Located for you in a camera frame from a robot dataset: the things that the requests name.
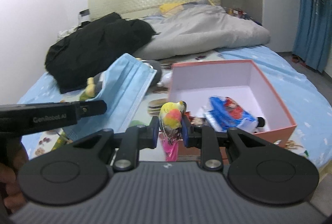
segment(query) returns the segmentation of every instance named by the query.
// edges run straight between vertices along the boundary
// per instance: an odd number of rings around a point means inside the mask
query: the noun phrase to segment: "gray blanket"
[[[199,5],[170,18],[150,17],[145,21],[160,34],[134,53],[142,59],[162,59],[270,41],[267,29],[253,21],[230,16],[219,6]]]

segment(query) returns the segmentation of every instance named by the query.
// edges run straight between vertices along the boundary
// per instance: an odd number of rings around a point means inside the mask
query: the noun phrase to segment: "ribbed gray surface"
[[[142,162],[134,171],[116,174],[89,201],[63,208],[29,203],[12,219],[17,224],[312,224],[322,223],[324,216],[308,203],[287,208],[251,203],[236,195],[221,174],[205,172],[194,162],[171,167]]]

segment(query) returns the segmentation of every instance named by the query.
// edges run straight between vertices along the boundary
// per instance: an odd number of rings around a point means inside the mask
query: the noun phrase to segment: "bird figurine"
[[[164,134],[163,148],[166,161],[176,161],[178,156],[178,141],[181,136],[182,115],[187,110],[184,101],[165,103],[159,113],[159,126]]]

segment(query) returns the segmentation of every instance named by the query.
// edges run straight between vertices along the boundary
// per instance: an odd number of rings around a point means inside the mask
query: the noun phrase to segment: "floor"
[[[297,72],[306,75],[308,80],[313,83],[313,85],[318,89],[318,91],[332,105],[332,78],[326,77],[313,69],[302,66],[299,63],[293,63],[292,55],[290,53],[280,53],[280,56],[282,56],[288,63],[290,63],[290,65]],[[326,216],[332,214],[332,174],[326,175],[319,183],[311,199],[311,203]]]

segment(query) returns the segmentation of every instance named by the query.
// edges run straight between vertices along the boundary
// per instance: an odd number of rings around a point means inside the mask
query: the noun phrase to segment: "white logo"
[[[53,120],[60,120],[63,118],[67,118],[67,114],[64,113],[62,115],[51,115],[51,116],[45,115],[44,117],[34,117],[33,122],[40,123],[40,122],[47,122],[47,121],[53,121]]]
[[[167,163],[167,164],[164,165],[164,168],[168,169],[168,168],[170,168],[170,167],[172,167],[172,166],[173,166],[172,164]]]

